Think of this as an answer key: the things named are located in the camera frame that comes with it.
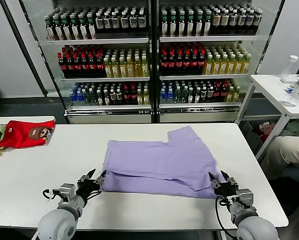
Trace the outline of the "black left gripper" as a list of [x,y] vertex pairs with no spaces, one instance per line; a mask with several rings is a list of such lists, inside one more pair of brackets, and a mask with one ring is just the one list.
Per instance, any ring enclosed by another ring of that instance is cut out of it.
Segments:
[[102,192],[102,186],[105,181],[107,170],[104,170],[96,179],[92,179],[95,171],[96,169],[94,168],[79,179],[77,182],[77,195],[81,197],[90,197]]

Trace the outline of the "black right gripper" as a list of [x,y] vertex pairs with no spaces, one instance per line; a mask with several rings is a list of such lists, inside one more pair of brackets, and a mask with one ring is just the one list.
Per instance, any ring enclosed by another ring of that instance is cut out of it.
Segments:
[[222,170],[220,172],[227,182],[220,183],[220,175],[218,172],[208,172],[211,185],[214,188],[214,194],[222,196],[223,198],[236,195],[236,192],[239,189],[239,185],[236,180],[233,177],[230,177],[226,172]]

